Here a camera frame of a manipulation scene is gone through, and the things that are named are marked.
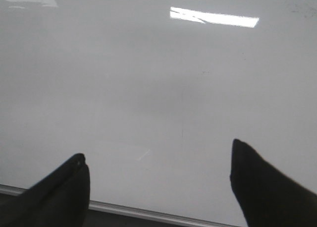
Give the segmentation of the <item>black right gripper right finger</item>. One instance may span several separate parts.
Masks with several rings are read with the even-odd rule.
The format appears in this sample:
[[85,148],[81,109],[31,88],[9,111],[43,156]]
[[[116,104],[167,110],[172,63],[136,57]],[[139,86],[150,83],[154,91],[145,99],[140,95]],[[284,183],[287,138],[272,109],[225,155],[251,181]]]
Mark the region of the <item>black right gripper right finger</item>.
[[315,227],[317,195],[234,139],[230,183],[249,227]]

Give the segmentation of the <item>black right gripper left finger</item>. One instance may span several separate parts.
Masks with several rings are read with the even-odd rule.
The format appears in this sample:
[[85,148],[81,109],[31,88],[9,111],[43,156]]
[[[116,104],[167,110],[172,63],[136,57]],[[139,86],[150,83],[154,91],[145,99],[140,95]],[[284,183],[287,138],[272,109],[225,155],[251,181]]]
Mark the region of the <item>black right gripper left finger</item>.
[[0,206],[2,227],[81,227],[90,201],[90,172],[74,154],[30,189]]

